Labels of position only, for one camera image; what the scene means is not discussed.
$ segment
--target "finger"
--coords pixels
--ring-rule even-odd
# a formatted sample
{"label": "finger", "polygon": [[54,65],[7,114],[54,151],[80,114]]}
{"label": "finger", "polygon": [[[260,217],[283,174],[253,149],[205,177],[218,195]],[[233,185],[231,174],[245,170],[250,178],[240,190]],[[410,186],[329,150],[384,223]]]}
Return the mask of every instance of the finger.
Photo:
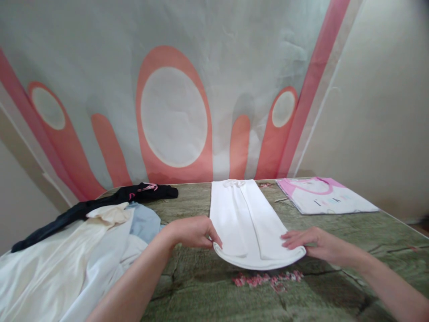
{"label": "finger", "polygon": [[315,235],[310,232],[303,233],[295,238],[289,239],[287,242],[283,243],[283,247],[287,247],[290,250],[297,248],[298,246],[303,246],[312,242],[316,242],[317,238]]}
{"label": "finger", "polygon": [[210,239],[204,237],[201,240],[201,247],[211,249],[211,248],[213,248],[213,242]]}
{"label": "finger", "polygon": [[284,235],[281,235],[280,238],[281,239],[288,239],[288,238],[292,238],[293,236],[299,235],[300,233],[302,233],[302,231],[300,231],[300,230],[290,230],[287,233],[285,233]]}
{"label": "finger", "polygon": [[213,242],[219,245],[220,248],[222,248],[222,241],[220,240],[220,237],[218,233],[216,232],[215,227],[213,226],[213,223],[210,220],[209,227],[207,229],[207,233],[209,234],[210,238]]}
{"label": "finger", "polygon": [[305,233],[305,231],[299,232],[298,234],[295,234],[293,237],[287,238],[287,240],[282,244],[282,246],[283,247],[289,246],[291,243],[298,240],[299,237],[302,236],[304,233]]}

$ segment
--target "person's right hand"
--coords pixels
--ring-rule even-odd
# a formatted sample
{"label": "person's right hand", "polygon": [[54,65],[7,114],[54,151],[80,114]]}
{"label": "person's right hand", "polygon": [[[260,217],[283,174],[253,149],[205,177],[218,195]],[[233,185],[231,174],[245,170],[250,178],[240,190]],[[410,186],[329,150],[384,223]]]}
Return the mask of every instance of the person's right hand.
{"label": "person's right hand", "polygon": [[222,248],[222,241],[211,219],[207,216],[178,219],[168,224],[164,229],[171,231],[176,243],[180,242],[186,247],[212,248],[215,242]]}
{"label": "person's right hand", "polygon": [[287,239],[282,246],[289,249],[315,243],[316,246],[305,246],[309,256],[323,259],[341,267],[351,267],[359,270],[359,265],[366,256],[366,252],[359,247],[349,244],[317,227],[304,231],[291,230],[282,235],[281,238]]}

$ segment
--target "white wall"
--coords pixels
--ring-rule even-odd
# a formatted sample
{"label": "white wall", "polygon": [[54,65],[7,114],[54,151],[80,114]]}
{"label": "white wall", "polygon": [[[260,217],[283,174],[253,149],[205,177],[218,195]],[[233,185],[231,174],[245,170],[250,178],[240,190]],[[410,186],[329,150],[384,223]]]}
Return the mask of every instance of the white wall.
{"label": "white wall", "polygon": [[0,254],[56,216],[59,211],[37,188],[0,140]]}
{"label": "white wall", "polygon": [[429,213],[429,3],[361,7],[298,176],[333,177],[390,214]]}

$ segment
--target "white fabric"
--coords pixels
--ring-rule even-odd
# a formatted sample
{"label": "white fabric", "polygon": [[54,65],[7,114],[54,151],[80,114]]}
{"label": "white fabric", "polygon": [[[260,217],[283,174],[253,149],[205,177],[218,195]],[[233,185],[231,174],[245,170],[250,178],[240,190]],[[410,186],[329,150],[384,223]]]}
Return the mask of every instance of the white fabric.
{"label": "white fabric", "polygon": [[92,250],[109,228],[132,216],[127,205],[100,207],[82,224],[3,255],[0,321],[59,321],[81,292]]}
{"label": "white fabric", "polygon": [[147,243],[130,235],[132,218],[110,229],[94,248],[86,267],[82,291],[62,322],[85,321],[101,298],[140,256]]}
{"label": "white fabric", "polygon": [[254,180],[212,182],[210,218],[223,249],[216,253],[236,266],[269,270],[296,262],[304,247],[282,247],[280,236],[287,232]]}
{"label": "white fabric", "polygon": [[378,207],[332,178],[283,179],[277,183],[303,215],[379,211]]}

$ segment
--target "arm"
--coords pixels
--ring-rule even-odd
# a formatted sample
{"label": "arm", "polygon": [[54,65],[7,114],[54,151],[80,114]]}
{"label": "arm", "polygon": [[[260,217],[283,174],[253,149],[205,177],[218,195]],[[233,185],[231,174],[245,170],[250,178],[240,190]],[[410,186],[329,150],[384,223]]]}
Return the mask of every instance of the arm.
{"label": "arm", "polygon": [[398,321],[429,321],[429,300],[381,261],[364,250],[319,228],[289,231],[284,247],[294,249],[308,243],[307,254],[334,265],[355,269]]}
{"label": "arm", "polygon": [[151,300],[175,245],[211,248],[222,242],[206,216],[173,221],[163,228],[107,295],[87,321],[139,321]]}

